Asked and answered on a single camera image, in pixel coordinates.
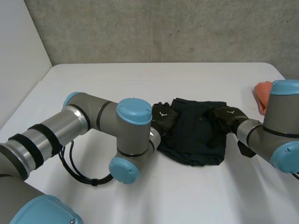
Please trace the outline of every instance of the metal cylinder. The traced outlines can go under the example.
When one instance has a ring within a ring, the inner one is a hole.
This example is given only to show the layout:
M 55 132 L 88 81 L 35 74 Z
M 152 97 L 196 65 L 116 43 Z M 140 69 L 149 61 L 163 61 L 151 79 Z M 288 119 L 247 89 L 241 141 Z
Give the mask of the metal cylinder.
M 42 122 L 58 138 L 62 146 L 66 146 L 79 135 L 88 131 L 86 118 L 80 110 L 73 106 L 66 106 L 53 117 Z
M 299 134 L 299 95 L 270 94 L 263 125 L 275 132 Z
M 84 115 L 72 106 L 64 107 L 60 113 L 45 120 L 42 124 L 47 126 L 56 135 L 62 146 L 66 146 L 74 138 L 86 133 L 88 130 Z M 29 129 L 22 135 L 29 138 L 36 145 L 41 151 L 44 161 L 52 156 L 51 143 L 41 132 Z M 34 159 L 29 151 L 15 140 L 9 140 L 2 145 L 21 161 L 29 176 L 29 173 L 36 168 Z
M 243 121 L 238 129 L 237 129 L 237 138 L 242 142 L 244 145 L 248 147 L 248 136 L 249 133 L 256 128 L 257 126 L 261 126 L 262 123 L 258 120 L 248 119 Z

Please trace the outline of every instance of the black garment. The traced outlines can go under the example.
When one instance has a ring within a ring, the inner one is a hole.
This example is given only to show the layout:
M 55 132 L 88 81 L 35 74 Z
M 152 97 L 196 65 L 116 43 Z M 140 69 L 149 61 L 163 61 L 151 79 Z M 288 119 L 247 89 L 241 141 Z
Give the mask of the black garment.
M 162 138 L 158 150 L 185 165 L 219 165 L 224 160 L 226 134 L 217 134 L 215 138 L 215 129 L 204 114 L 222 106 L 226 106 L 226 103 L 173 100 L 171 107 L 180 116 Z M 213 139 L 213 144 L 208 147 L 210 139 Z

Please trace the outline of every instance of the red cloth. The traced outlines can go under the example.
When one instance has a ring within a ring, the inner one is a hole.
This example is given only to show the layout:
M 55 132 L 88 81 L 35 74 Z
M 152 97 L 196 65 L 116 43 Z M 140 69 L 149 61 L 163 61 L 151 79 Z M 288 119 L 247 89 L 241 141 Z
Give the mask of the red cloth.
M 268 82 L 268 81 L 264 83 L 258 83 L 254 87 L 254 91 L 256 93 L 258 104 L 259 104 L 258 108 L 260 110 L 260 113 L 264 115 L 266 114 L 271 88 L 272 88 L 272 82 Z

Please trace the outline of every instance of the black band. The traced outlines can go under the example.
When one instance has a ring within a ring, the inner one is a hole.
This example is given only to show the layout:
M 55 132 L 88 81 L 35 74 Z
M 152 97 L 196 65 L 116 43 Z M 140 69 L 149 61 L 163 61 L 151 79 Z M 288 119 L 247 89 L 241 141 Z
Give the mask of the black band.
M 249 147 L 249 138 L 250 138 L 250 135 L 253 133 L 254 130 L 256 130 L 258 127 L 261 127 L 261 126 L 263 126 L 263 125 L 257 125 L 257 126 L 255 126 L 255 127 L 252 128 L 251 131 L 248 133 L 247 138 L 246 138 L 246 143 L 247 143 L 248 147 Z
M 126 154 L 126 153 L 123 153 L 121 150 L 119 150 L 119 148 L 117 148 L 117 151 L 118 151 L 120 154 L 122 154 L 122 155 L 124 155 L 124 156 L 126 156 L 126 157 L 139 157 L 139 156 L 142 156 L 142 155 L 146 154 L 147 151 L 148 151 L 148 149 L 149 149 L 149 148 L 147 148 L 143 153 L 139 153 L 139 154 Z
M 10 174 L 0 174 L 0 177 L 7 177 L 7 176 L 12 176 L 12 175 L 10 175 Z
M 45 125 L 43 124 L 37 124 L 33 125 L 32 127 L 28 128 L 29 129 L 34 129 L 42 133 L 49 141 L 49 143 L 52 146 L 52 156 L 58 154 L 60 150 L 62 149 L 62 145 L 60 144 L 58 138 L 56 135 Z
M 154 143 L 151 140 L 149 140 L 149 143 L 151 144 L 151 146 L 153 147 L 153 150 L 155 151 Z
M 2 153 L 14 165 L 22 180 L 26 180 L 28 178 L 28 174 L 23 163 L 8 148 L 0 145 L 0 153 Z
M 290 139 L 298 139 L 299 138 L 299 134 L 288 134 L 288 133 L 277 132 L 277 131 L 268 129 L 265 126 L 263 127 L 263 130 L 270 134 L 274 134 L 274 135 L 281 136 L 281 137 L 286 137 L 286 138 L 290 138 Z
M 15 140 L 22 144 L 28 152 L 31 154 L 35 164 L 36 168 L 39 168 L 41 165 L 43 165 L 43 155 L 41 151 L 38 149 L 38 147 L 26 136 L 22 134 L 16 134 L 13 137 L 10 137 L 8 140 Z
M 110 104 L 110 103 L 111 103 L 111 101 L 107 101 L 106 103 L 104 103 L 103 106 L 101 107 L 99 113 L 98 113 L 98 117 L 97 117 L 96 122 L 97 122 L 97 128 L 100 132 L 102 131 L 101 127 L 100 127 L 100 119 L 101 119 L 102 113 L 103 113 L 105 107 L 108 106 L 108 104 Z
M 87 122 L 87 127 L 88 127 L 88 130 L 87 130 L 87 131 L 89 131 L 89 130 L 90 130 L 90 120 L 89 120 L 87 114 L 86 114 L 86 113 L 85 113 L 79 106 L 77 106 L 77 105 L 74 105 L 74 104 L 68 104 L 68 106 L 73 106 L 73 107 L 75 107 L 77 110 L 79 110 L 79 111 L 83 114 L 83 116 L 85 117 L 86 122 Z
M 92 179 L 92 186 L 96 187 L 98 185 L 98 179 Z

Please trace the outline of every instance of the white table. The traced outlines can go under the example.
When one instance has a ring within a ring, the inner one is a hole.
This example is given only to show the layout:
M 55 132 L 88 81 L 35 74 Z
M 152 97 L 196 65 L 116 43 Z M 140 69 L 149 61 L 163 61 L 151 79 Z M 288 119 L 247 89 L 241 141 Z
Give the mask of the white table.
M 114 102 L 136 97 L 154 104 L 176 98 L 226 101 L 263 120 L 254 86 L 283 79 L 266 63 L 63 64 L 54 66 L 0 130 L 5 142 L 62 109 L 74 91 Z M 108 174 L 114 137 L 91 130 L 75 139 L 74 160 L 89 177 Z M 259 156 L 242 156 L 228 135 L 224 162 L 189 167 L 155 153 L 133 185 L 115 180 L 92 187 L 74 180 L 58 156 L 27 182 L 71 206 L 85 224 L 298 224 L 299 182 Z

